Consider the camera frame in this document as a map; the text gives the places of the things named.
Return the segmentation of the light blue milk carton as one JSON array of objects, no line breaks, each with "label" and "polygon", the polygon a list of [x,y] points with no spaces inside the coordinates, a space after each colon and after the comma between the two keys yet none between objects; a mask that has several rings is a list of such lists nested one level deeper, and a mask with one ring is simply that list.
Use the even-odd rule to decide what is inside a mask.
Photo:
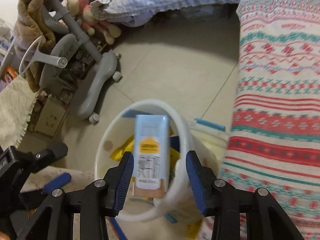
[{"label": "light blue milk carton", "polygon": [[133,195],[163,198],[169,185],[170,121],[166,115],[137,115],[133,146]]}]

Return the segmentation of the white trash bin blue patches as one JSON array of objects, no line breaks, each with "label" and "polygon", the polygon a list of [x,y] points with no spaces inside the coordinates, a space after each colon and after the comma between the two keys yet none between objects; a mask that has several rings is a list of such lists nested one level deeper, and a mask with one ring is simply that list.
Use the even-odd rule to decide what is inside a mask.
[{"label": "white trash bin blue patches", "polygon": [[218,173],[227,142],[193,131],[183,116],[162,101],[148,99],[136,102],[115,117],[98,146],[94,165],[95,179],[103,178],[108,169],[118,165],[110,155],[134,135],[137,115],[168,116],[171,130],[179,138],[179,156],[174,165],[174,175],[167,194],[163,198],[155,198],[153,204],[147,205],[144,200],[134,197],[130,191],[125,206],[117,218],[126,222],[147,222],[157,217],[171,215],[173,219],[185,224],[201,219],[190,188],[185,155],[189,150],[195,150],[201,163],[210,167],[214,173]]}]

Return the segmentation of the cardboard box on floor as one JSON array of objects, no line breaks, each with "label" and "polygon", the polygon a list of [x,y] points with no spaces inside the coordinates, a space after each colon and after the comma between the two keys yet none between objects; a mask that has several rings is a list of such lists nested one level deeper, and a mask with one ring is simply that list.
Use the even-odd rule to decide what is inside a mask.
[{"label": "cardboard box on floor", "polygon": [[65,119],[67,106],[60,100],[48,96],[43,100],[37,99],[29,122],[29,131],[55,137],[61,123]]}]

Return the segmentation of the cream fringed rug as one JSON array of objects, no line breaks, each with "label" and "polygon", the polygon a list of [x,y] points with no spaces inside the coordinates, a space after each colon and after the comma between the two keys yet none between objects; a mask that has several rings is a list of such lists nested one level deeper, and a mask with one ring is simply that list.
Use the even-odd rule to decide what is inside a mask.
[{"label": "cream fringed rug", "polygon": [[37,94],[29,88],[28,81],[16,77],[1,91],[1,148],[18,147],[26,134],[28,122]]}]

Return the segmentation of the torn blue white carton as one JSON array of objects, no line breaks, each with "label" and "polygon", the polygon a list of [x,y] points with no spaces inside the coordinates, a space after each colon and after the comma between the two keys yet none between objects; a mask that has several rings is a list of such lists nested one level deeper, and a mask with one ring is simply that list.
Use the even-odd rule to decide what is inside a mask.
[{"label": "torn blue white carton", "polygon": [[206,135],[210,135],[217,139],[227,142],[229,134],[226,132],[226,127],[220,124],[216,124],[207,120],[195,118],[193,121],[189,121],[189,127],[193,131],[198,131]]}]

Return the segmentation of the torn yellow foil wrapper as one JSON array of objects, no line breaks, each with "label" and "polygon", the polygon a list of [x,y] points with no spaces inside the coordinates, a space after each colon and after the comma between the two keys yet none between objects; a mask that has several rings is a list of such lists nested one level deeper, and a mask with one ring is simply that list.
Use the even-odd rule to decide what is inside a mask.
[{"label": "torn yellow foil wrapper", "polygon": [[133,152],[135,137],[132,135],[129,137],[124,144],[116,148],[110,155],[110,158],[115,161],[120,161],[125,152]]}]

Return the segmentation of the patterned knit bedspread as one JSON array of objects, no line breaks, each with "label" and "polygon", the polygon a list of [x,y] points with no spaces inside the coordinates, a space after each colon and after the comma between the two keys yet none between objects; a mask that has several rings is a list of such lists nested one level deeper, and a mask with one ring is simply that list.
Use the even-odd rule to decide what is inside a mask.
[{"label": "patterned knit bedspread", "polygon": [[241,0],[238,80],[220,177],[264,187],[319,239],[319,0]]}]

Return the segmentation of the white bookshelf with books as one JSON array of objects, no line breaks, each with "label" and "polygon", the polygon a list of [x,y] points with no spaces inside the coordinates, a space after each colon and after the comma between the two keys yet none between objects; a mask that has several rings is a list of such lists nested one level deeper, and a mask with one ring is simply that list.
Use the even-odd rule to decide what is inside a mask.
[{"label": "white bookshelf with books", "polygon": [[1,20],[1,91],[18,76],[19,58],[14,48],[12,29]]}]

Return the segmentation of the grey kids desk chair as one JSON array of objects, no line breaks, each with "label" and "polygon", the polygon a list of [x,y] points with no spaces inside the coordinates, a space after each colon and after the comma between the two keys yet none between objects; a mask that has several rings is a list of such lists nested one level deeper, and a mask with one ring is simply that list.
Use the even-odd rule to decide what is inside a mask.
[{"label": "grey kids desk chair", "polygon": [[26,77],[33,63],[42,63],[40,88],[57,96],[70,90],[73,93],[71,112],[81,120],[96,124],[100,116],[95,107],[104,83],[108,79],[118,82],[123,77],[117,70],[120,56],[112,51],[101,53],[59,0],[48,0],[48,3],[56,14],[50,16],[46,8],[42,8],[42,12],[51,19],[50,28],[63,36],[50,53],[40,51],[44,36],[37,37],[24,53],[18,72]]}]

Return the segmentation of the brown fleece blanket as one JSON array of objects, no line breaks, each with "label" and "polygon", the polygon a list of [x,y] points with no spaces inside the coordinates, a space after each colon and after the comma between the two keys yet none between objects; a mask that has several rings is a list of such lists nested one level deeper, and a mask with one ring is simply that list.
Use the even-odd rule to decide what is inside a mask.
[{"label": "brown fleece blanket", "polygon": [[50,53],[56,45],[54,32],[44,23],[41,9],[46,0],[19,0],[17,21],[14,26],[14,48],[21,59],[29,46],[38,38],[40,52]]}]

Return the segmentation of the pink plush monkey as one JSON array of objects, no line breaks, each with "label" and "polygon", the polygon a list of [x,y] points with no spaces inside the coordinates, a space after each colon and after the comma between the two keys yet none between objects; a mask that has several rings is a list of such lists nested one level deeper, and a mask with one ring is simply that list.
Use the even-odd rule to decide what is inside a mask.
[{"label": "pink plush monkey", "polygon": [[93,36],[95,31],[103,34],[107,44],[112,45],[115,39],[121,35],[118,26],[107,22],[106,20],[97,20],[91,11],[89,0],[67,0],[66,8],[72,17],[78,17],[81,20],[82,29]]}]

